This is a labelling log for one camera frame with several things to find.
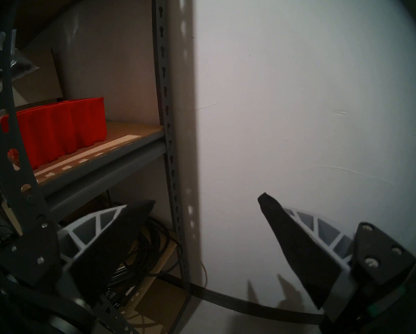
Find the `metal bar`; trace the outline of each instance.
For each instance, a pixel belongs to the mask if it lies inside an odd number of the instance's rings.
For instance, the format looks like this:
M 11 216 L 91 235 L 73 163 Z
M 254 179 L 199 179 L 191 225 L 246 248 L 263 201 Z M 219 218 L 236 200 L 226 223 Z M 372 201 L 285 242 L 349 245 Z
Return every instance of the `metal bar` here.
M 41 191 L 43 195 L 47 197 L 53 194 L 54 192 L 60 190 L 61 188 L 64 188 L 65 186 L 80 179 L 81 177 L 84 177 L 88 175 L 89 173 L 111 162 L 116 161 L 119 158 L 122 158 L 128 153 L 131 153 L 132 151 L 137 150 L 147 145 L 150 142 L 160 139 L 163 136 L 164 136 L 164 132 L 158 131 L 156 133 L 153 133 L 151 135 L 148 135 L 136 141 L 133 141 L 132 143 L 121 146 L 115 150 L 112 150 L 110 153 L 104 154 L 100 156 L 99 158 L 92 160 L 91 162 L 83 163 L 82 165 L 80 165 L 79 168 L 74 168 L 72 170 L 69 170 L 68 172 L 62 174 L 60 177 L 54 178 L 46 182 L 45 185 L 41 186 Z
M 183 225 L 183 208 L 181 204 L 179 168 L 177 160 L 176 139 L 174 135 L 174 113 L 171 100 L 171 82 L 169 72 L 169 45 L 167 26 L 167 0 L 152 0 L 152 40 L 154 46 L 155 84 L 159 104 L 160 124 L 165 128 L 166 154 L 165 169 L 168 184 L 171 218 L 177 238 L 182 245 L 180 258 L 180 275 L 183 286 L 189 293 L 189 268 Z
M 115 334 L 139 334 L 134 326 L 113 307 L 106 296 L 101 296 L 100 302 L 97 302 L 92 310 L 95 316 Z
M 191 300 L 191 294 L 188 293 L 185 302 L 183 303 L 182 307 L 180 308 L 179 313 L 177 314 L 177 317 L 174 320 L 174 323 L 172 324 L 172 326 L 169 328 L 168 334 L 172 334 L 174 333 L 177 325 L 179 324 L 180 319 L 182 318 L 183 314 L 185 313 L 186 307 L 188 306 L 188 303 Z
M 18 218 L 22 231 L 36 225 L 37 220 L 49 217 L 49 208 L 38 187 L 22 142 L 11 89 L 10 60 L 11 32 L 19 0 L 0 0 L 0 35 L 5 39 L 0 49 L 0 69 L 3 71 L 2 91 L 0 92 L 0 116 L 8 114 L 9 131 L 5 133 L 0 124 L 0 188 L 12 211 Z M 7 154 L 16 149 L 19 168 L 8 160 Z M 30 185 L 30 193 L 22 194 L 21 187 Z
M 166 151 L 163 141 L 156 141 L 135 150 L 116 161 L 81 177 L 57 193 L 46 198 L 52 212 L 52 220 L 58 222 L 105 189 L 108 189 Z

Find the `wooden shelf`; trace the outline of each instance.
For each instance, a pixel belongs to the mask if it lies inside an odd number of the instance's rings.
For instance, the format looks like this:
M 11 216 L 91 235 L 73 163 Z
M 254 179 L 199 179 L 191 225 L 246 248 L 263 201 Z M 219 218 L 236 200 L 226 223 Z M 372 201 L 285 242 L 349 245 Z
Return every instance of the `wooden shelf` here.
M 72 154 L 63 155 L 33 170 L 44 195 L 50 195 L 58 188 L 58 185 L 55 185 L 59 178 L 74 179 L 73 173 L 78 169 L 89 173 L 119 157 L 120 153 L 127 154 L 163 136 L 163 127 L 156 125 L 106 122 L 106 127 L 107 136 L 104 141 L 80 148 Z
M 186 298 L 183 289 L 156 279 L 134 309 L 128 305 L 119 310 L 140 334 L 166 334 Z
M 147 239 L 149 239 L 149 232 L 147 229 L 145 229 L 144 227 L 142 228 L 142 233 L 143 235 L 145 235 L 145 237 Z M 170 235 L 177 240 L 177 235 L 175 234 L 175 232 L 171 231 Z M 166 237 L 165 235 L 163 235 L 162 233 L 160 233 L 160 249 L 163 249 L 164 245 L 165 245 L 165 241 L 166 241 Z M 137 241 L 135 241 L 132 244 L 131 250 L 129 252 L 131 252 L 135 247 L 137 246 Z M 165 250 L 165 252 L 163 253 L 163 255 L 160 257 L 157 265 L 151 270 L 151 273 L 159 273 L 162 268 L 164 267 L 164 265 L 166 264 L 166 262 L 169 260 L 169 258 L 171 257 L 172 253 L 175 251 L 175 248 L 177 247 L 177 245 L 175 244 L 174 241 L 169 240 L 169 244 L 167 249 Z M 135 260 L 136 254 L 132 255 L 127 261 L 126 263 L 128 265 L 130 265 L 131 263 L 133 263 L 133 261 Z M 153 281 L 155 280 L 155 277 L 146 277 L 143 280 L 143 283 L 140 287 L 140 290 L 134 295 L 132 296 L 132 298 L 129 300 L 129 303 L 127 306 L 125 306 L 124 308 L 120 308 L 120 312 L 124 311 L 126 316 L 131 316 L 133 314 L 133 310 L 135 309 L 135 307 L 137 306 L 137 304 L 142 300 L 143 296 L 146 294 L 146 292 L 148 291 L 148 289 L 150 288 L 150 286 L 152 285 Z
M 166 152 L 162 126 L 107 122 L 105 141 L 34 170 L 51 219 L 60 221 Z

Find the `wooden board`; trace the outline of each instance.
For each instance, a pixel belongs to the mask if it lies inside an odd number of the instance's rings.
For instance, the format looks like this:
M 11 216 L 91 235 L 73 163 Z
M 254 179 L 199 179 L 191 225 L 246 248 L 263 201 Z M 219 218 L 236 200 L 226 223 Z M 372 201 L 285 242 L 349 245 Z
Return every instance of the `wooden board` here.
M 112 150 L 163 130 L 162 126 L 136 123 L 107 122 L 106 126 L 106 140 L 80 148 L 72 154 L 63 155 L 57 160 L 33 170 L 38 184 L 42 185 L 43 182 L 59 177 L 74 168 L 110 153 Z
M 140 334 L 166 334 L 186 297 L 180 287 L 156 279 L 134 310 L 125 307 L 120 312 Z
M 143 235 L 145 235 L 146 238 L 149 239 L 148 230 L 145 229 L 144 227 L 142 228 L 142 233 L 143 233 Z M 174 232 L 170 232 L 170 234 L 174 239 L 177 239 L 177 236 Z M 164 247 L 165 241 L 166 241 L 165 235 L 160 233 L 160 249 L 162 249 Z M 137 240 L 135 240 L 135 242 L 132 244 L 130 252 L 136 246 L 137 246 Z M 155 265 L 155 267 L 151 270 L 151 273 L 158 273 L 162 270 L 162 268 L 164 267 L 164 265 L 166 264 L 168 259 L 171 257 L 171 255 L 174 252 L 176 247 L 177 247 L 177 245 L 175 244 L 175 242 L 170 240 L 167 249 L 165 250 L 163 255 L 160 257 L 160 259 L 159 259 L 158 263 Z M 126 261 L 126 263 L 128 265 L 132 264 L 133 261 L 135 260 L 135 257 L 136 257 L 136 254 L 132 255 Z M 123 309 L 120 309 L 120 311 L 125 311 L 126 316 L 132 316 L 133 315 L 132 311 L 135 309 L 137 304 L 142 300 L 143 296 L 148 291 L 148 289 L 150 288 L 150 286 L 152 285 L 154 280 L 155 280 L 155 277 L 146 277 L 143 280 L 142 285 L 140 286 L 140 290 L 135 295 L 133 295 L 132 298 L 129 300 L 129 303 L 128 303 L 129 305 L 125 306 Z

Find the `red plastic container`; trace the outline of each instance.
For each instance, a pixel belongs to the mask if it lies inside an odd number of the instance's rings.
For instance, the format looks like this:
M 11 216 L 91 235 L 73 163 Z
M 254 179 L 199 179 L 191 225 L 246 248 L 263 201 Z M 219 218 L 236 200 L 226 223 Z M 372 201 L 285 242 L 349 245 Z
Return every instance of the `red plastic container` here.
M 18 111 L 16 118 L 32 169 L 106 138 L 103 98 L 66 100 Z M 8 115 L 0 120 L 8 131 Z M 15 150 L 9 158 L 18 164 Z

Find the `screw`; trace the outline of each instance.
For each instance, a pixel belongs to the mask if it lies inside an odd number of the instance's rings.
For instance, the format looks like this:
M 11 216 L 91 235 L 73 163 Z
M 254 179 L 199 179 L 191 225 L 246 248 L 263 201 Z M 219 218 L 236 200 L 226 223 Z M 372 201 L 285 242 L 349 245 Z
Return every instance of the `screw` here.
M 364 261 L 371 268 L 377 268 L 380 265 L 380 263 L 372 257 L 367 257 Z
M 393 247 L 392 252 L 397 254 L 397 255 L 403 254 L 403 251 L 399 247 Z

